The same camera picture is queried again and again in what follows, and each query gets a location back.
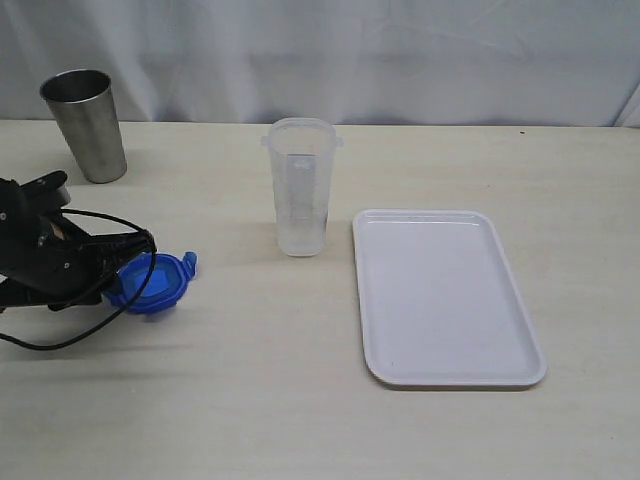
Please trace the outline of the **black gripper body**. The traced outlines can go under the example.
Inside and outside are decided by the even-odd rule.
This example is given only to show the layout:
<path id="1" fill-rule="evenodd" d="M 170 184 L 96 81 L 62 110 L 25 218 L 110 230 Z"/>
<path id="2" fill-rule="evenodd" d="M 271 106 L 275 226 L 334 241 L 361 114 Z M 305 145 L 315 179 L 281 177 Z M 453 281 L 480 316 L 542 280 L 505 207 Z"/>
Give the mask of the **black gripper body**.
<path id="1" fill-rule="evenodd" d="M 121 265 L 104 265 L 84 251 L 91 235 L 64 217 L 67 174 L 53 171 L 25 184 L 1 181 L 1 309 L 62 310 L 90 284 Z"/>

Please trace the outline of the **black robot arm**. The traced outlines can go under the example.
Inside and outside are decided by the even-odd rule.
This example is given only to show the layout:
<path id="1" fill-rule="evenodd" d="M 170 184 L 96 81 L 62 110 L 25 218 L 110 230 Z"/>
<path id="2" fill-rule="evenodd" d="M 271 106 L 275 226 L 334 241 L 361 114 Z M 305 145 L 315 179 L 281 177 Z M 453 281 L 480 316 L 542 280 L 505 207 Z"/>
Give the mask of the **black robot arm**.
<path id="1" fill-rule="evenodd" d="M 119 291 L 117 272 L 153 249 L 150 232 L 92 235 L 63 215 L 67 174 L 53 171 L 25 184 L 1 181 L 1 308 L 60 311 L 97 305 Z"/>

